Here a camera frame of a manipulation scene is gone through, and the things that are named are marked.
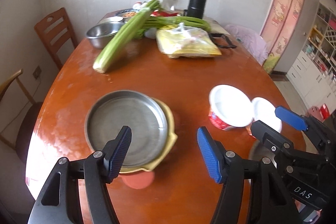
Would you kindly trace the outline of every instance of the clear plastic wrap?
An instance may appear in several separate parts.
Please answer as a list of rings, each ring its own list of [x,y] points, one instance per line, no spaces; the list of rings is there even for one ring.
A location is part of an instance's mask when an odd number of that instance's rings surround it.
[[[177,28],[158,30],[156,40],[160,52],[167,54],[169,58],[221,55],[221,51],[210,40],[206,31],[186,27],[183,23],[180,23]]]

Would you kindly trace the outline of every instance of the yellow package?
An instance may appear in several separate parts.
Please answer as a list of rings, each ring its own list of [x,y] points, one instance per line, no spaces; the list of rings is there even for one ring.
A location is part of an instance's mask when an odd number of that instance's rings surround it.
[[[158,30],[156,41],[160,52],[169,58],[215,57],[222,54],[206,31],[184,26],[183,23],[177,28]]]

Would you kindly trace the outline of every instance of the dining table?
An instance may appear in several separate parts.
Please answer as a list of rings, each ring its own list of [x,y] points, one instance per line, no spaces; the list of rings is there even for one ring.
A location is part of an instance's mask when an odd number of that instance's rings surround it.
[[[263,67],[233,36],[229,38],[236,48],[220,49],[221,56],[200,59],[170,59],[159,51],[155,40],[132,40],[106,73],[92,68],[100,50],[84,38],[57,75],[36,121],[26,163],[26,184],[33,197],[38,197],[59,158],[85,159],[94,152],[84,130],[93,104],[107,93],[134,90],[169,106],[178,139],[167,158],[154,169],[155,179],[150,186],[133,189],[121,177],[107,184],[120,223],[210,223],[222,185],[208,174],[197,144],[197,129],[207,127],[214,140],[243,159],[248,158],[256,141],[246,128],[223,131],[212,125],[208,117],[211,89],[231,85],[250,100],[262,97],[275,107],[289,108]],[[223,38],[216,41],[226,43]],[[296,149],[305,150],[300,131],[283,123],[281,134]],[[245,180],[238,223],[245,223],[249,195],[250,185]],[[83,180],[79,180],[79,196],[84,223],[92,223]]]

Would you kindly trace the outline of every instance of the power cord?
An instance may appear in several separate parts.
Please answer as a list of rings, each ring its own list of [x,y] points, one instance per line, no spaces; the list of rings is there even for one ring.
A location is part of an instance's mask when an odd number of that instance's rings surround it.
[[[36,94],[36,92],[37,92],[37,90],[38,90],[38,88],[40,87],[40,85],[41,85],[41,78],[39,78],[39,83],[38,83],[38,85],[37,85],[37,87],[36,87],[36,90],[34,91],[34,93],[33,93],[33,95],[32,95],[32,97],[34,97],[35,96],[35,94]],[[4,127],[4,129],[3,130],[1,130],[0,131],[0,135],[11,125],[11,123],[12,122],[14,122],[14,120],[16,120],[16,118],[17,117],[19,117],[19,115],[21,114],[21,112],[25,109],[25,107],[29,104],[30,102],[28,101],[24,106],[23,106],[23,108],[19,111],[19,113]]]

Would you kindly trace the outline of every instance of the wall switch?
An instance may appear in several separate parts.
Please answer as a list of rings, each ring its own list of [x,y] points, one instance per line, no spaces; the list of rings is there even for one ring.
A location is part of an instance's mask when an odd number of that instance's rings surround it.
[[[37,66],[36,69],[33,72],[33,76],[36,80],[40,77],[41,72],[42,72],[42,70],[41,70],[40,66]]]

